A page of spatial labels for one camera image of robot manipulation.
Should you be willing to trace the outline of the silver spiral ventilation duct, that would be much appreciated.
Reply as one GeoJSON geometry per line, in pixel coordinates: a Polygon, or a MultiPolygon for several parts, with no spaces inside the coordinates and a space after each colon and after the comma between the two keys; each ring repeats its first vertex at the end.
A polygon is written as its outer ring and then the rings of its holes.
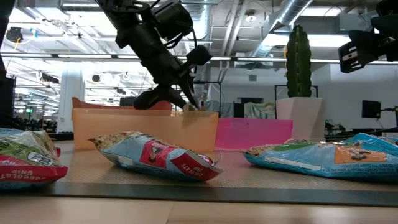
{"type": "MultiPolygon", "coordinates": [[[[183,7],[189,12],[195,31],[197,45],[204,45],[210,52],[211,42],[209,41],[209,25],[210,25],[210,0],[189,0],[183,3],[183,7]]],[[[195,40],[192,33],[183,38],[186,54],[195,48],[195,40]]],[[[207,67],[201,66],[197,68],[197,79],[203,79],[207,67]]]]}
{"type": "Polygon", "coordinates": [[[251,57],[265,57],[277,45],[272,44],[273,32],[282,27],[292,31],[294,22],[306,10],[313,0],[283,0],[277,12],[268,15],[262,25],[262,40],[252,51],[251,57]]]}

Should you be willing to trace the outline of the translucent orange bin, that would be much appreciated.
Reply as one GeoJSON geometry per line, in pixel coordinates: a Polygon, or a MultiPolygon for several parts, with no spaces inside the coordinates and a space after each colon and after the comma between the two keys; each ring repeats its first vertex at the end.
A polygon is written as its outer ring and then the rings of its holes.
{"type": "Polygon", "coordinates": [[[211,152],[215,149],[218,113],[74,108],[72,121],[77,150],[94,150],[91,138],[139,131],[196,152],[211,152]]]}

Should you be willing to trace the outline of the black equipment table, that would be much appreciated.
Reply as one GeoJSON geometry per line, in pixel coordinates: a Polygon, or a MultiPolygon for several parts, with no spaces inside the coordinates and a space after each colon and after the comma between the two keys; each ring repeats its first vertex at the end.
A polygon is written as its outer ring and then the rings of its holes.
{"type": "Polygon", "coordinates": [[[365,133],[375,136],[387,136],[387,133],[398,134],[398,127],[394,128],[357,128],[346,129],[341,124],[333,124],[331,120],[325,122],[325,139],[327,141],[343,141],[358,133],[365,133]]]}

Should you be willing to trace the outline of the black panel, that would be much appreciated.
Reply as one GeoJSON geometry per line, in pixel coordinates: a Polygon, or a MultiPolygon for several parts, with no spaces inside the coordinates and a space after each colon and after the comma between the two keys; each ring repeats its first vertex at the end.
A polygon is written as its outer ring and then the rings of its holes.
{"type": "Polygon", "coordinates": [[[0,78],[0,128],[13,128],[15,79],[0,78]]]}

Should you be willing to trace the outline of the translucent pink bin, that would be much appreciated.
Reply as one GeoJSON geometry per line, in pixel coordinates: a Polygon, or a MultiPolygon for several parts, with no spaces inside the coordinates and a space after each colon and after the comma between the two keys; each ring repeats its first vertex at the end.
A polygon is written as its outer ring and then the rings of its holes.
{"type": "Polygon", "coordinates": [[[291,138],[293,121],[254,118],[220,118],[215,147],[239,151],[266,144],[282,144],[291,138]]]}

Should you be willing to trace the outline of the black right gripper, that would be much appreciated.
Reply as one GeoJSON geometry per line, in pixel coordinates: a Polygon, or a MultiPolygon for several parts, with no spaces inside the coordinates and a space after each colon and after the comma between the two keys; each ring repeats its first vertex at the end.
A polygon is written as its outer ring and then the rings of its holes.
{"type": "Polygon", "coordinates": [[[351,73],[385,56],[387,62],[398,61],[398,31],[375,33],[351,30],[350,42],[338,49],[340,70],[351,73]]]}

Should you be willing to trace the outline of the white building column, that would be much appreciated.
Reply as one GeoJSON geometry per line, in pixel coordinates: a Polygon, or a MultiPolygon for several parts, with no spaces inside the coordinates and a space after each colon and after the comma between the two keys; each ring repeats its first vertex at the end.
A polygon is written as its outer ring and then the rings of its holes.
{"type": "Polygon", "coordinates": [[[65,68],[60,82],[60,102],[58,104],[57,132],[73,131],[72,98],[83,100],[85,95],[85,81],[83,72],[77,67],[65,68]]]}

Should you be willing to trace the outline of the green cactus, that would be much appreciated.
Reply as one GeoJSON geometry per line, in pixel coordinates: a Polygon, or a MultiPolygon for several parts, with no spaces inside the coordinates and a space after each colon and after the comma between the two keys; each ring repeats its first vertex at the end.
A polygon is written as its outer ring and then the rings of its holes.
{"type": "Polygon", "coordinates": [[[305,97],[312,95],[311,91],[311,56],[308,34],[300,24],[294,25],[289,35],[286,52],[286,78],[288,97],[305,97]]]}

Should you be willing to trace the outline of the white planter pot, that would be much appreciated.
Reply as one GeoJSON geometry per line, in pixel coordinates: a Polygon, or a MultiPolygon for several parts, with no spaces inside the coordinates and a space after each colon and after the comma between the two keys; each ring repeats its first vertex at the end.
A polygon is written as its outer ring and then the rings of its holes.
{"type": "Polygon", "coordinates": [[[293,121],[292,139],[324,141],[325,113],[323,98],[293,97],[276,101],[276,118],[293,121]]]}

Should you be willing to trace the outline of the red chocolate chip granola bar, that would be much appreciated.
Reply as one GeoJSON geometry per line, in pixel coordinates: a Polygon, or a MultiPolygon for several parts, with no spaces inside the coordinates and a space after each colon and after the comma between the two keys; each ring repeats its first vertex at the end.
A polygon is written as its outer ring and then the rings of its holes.
{"type": "Polygon", "coordinates": [[[0,128],[0,190],[49,185],[66,176],[60,148],[45,131],[0,128]]]}
{"type": "Polygon", "coordinates": [[[89,141],[116,166],[142,174],[206,182],[223,172],[209,156],[139,131],[107,134],[89,141]]]}

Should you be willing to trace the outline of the opaque orange handled bin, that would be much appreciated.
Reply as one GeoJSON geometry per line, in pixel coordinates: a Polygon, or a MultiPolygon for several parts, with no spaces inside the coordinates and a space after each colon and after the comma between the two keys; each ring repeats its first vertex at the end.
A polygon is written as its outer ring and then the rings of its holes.
{"type": "MultiPolygon", "coordinates": [[[[96,108],[96,109],[126,109],[126,110],[134,110],[133,106],[105,106],[105,105],[96,105],[86,103],[84,101],[80,101],[78,98],[72,98],[73,108],[96,108]]],[[[150,110],[172,110],[172,105],[167,101],[160,101],[156,103],[150,110]]]]}

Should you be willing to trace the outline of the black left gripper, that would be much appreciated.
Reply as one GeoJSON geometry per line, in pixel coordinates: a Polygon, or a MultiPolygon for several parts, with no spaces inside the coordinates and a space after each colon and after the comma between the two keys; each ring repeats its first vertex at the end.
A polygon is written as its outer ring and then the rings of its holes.
{"type": "Polygon", "coordinates": [[[119,17],[114,20],[117,30],[115,42],[120,48],[130,46],[142,66],[146,67],[154,81],[159,84],[153,90],[141,93],[134,101],[134,108],[147,110],[160,101],[168,101],[183,108],[186,101],[178,90],[170,86],[178,84],[190,104],[199,109],[193,89],[194,77],[190,72],[193,67],[206,64],[212,58],[211,54],[204,45],[197,45],[187,54],[187,61],[181,62],[169,52],[169,48],[180,42],[182,36],[165,40],[161,38],[155,25],[154,17],[143,21],[138,17],[119,17]]]}

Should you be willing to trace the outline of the pale cloth cover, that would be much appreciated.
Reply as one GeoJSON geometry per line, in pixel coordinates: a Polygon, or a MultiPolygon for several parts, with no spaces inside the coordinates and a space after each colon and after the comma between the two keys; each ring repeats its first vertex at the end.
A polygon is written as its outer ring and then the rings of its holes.
{"type": "Polygon", "coordinates": [[[234,117],[233,103],[219,103],[216,100],[210,100],[204,102],[204,107],[207,111],[219,112],[222,118],[234,117]]]}
{"type": "Polygon", "coordinates": [[[275,119],[274,103],[245,103],[244,117],[255,119],[275,119]]]}

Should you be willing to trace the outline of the clear mat with black border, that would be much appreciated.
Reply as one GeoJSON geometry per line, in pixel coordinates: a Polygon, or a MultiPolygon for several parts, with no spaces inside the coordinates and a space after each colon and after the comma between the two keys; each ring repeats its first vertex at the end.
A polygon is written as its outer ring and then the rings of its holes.
{"type": "Polygon", "coordinates": [[[398,185],[326,179],[254,167],[238,151],[221,151],[223,173],[208,182],[185,182],[116,167],[96,150],[60,141],[67,175],[48,187],[0,190],[0,196],[133,198],[191,202],[294,203],[398,207],[398,185]]]}

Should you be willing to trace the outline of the blue orange granola bar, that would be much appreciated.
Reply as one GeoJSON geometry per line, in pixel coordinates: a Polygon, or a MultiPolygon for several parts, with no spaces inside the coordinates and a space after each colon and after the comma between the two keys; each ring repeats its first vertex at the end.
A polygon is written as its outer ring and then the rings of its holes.
{"type": "Polygon", "coordinates": [[[398,156],[352,143],[295,142],[252,147],[243,152],[256,166],[332,179],[398,184],[398,156]]]}

